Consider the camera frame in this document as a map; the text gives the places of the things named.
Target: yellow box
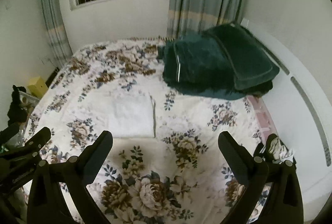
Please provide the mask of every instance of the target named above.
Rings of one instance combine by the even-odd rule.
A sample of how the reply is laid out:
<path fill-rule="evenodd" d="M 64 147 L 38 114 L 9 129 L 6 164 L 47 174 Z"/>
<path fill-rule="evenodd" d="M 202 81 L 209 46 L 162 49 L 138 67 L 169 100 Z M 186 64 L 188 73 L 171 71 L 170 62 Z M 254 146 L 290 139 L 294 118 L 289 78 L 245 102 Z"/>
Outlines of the yellow box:
<path fill-rule="evenodd" d="M 36 96 L 41 99 L 48 90 L 48 87 L 45 84 L 44 80 L 39 76 L 31 78 L 29 80 L 28 89 L 30 90 L 33 96 Z"/>

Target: floral duvet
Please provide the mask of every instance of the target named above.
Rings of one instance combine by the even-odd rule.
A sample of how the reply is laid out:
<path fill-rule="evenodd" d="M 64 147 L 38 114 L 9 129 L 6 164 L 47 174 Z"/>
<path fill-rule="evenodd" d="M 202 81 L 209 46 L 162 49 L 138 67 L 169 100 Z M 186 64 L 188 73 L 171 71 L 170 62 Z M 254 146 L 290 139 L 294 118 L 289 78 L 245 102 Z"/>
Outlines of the floral duvet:
<path fill-rule="evenodd" d="M 92 144 L 111 122 L 98 112 L 110 96 L 150 94 L 154 138 L 115 138 L 87 189 L 113 224 L 220 223 L 244 191 L 219 151 L 222 131 L 252 154 L 260 127 L 251 102 L 181 95 L 162 79 L 161 39 L 90 45 L 74 54 L 32 113 L 25 139 L 44 126 L 51 140 L 41 149 L 49 163 L 65 162 Z M 131 123 L 128 110 L 127 123 Z M 31 182 L 24 186 L 26 198 Z M 82 220 L 60 183 L 68 207 Z M 262 193 L 249 221 L 266 200 Z"/>

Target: floral fabric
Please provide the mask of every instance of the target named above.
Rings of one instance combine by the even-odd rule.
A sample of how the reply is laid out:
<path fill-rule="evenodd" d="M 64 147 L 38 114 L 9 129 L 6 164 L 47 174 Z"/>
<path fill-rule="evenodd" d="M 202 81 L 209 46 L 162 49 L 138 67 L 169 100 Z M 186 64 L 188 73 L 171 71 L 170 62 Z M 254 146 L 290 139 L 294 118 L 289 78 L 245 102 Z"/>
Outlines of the floral fabric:
<path fill-rule="evenodd" d="M 106 98 L 148 93 L 155 103 L 155 138 L 115 138 L 88 191 L 113 224 L 220 223 L 244 186 L 220 153 L 218 135 L 228 131 L 252 154 L 261 139 L 254 109 L 247 98 L 186 96 L 167 87 L 158 45 L 164 41 L 119 40 L 78 51 L 32 113 L 25 140 L 47 126 L 52 137 L 41 157 L 65 162 L 111 128 L 98 110 Z M 129 110 L 128 124 L 131 116 Z M 24 186 L 26 197 L 30 186 Z M 61 188 L 81 221 L 67 186 Z M 262 209 L 266 191 L 250 221 Z"/>

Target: folded white towel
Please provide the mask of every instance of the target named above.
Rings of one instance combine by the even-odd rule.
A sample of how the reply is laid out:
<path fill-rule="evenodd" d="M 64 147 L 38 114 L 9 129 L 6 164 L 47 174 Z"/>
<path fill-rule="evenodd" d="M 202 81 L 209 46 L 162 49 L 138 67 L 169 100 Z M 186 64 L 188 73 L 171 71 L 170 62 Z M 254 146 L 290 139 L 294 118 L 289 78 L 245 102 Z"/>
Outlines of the folded white towel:
<path fill-rule="evenodd" d="M 107 97 L 102 105 L 115 138 L 153 138 L 153 103 L 149 94 Z"/>

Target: white towel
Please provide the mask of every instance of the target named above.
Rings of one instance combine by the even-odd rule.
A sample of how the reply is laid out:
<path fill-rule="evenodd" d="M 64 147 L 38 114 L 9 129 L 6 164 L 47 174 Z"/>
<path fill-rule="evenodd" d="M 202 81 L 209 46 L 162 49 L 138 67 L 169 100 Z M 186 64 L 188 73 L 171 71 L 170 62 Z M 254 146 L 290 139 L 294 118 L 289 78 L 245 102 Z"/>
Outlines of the white towel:
<path fill-rule="evenodd" d="M 102 107 L 114 138 L 154 138 L 153 103 L 149 94 L 109 96 Z"/>
<path fill-rule="evenodd" d="M 282 163 L 286 160 L 290 160 L 293 162 L 294 154 L 293 150 L 288 150 L 285 145 L 281 145 L 281 141 L 279 137 L 272 140 L 269 153 L 273 155 L 275 159 L 272 161 L 273 163 Z"/>

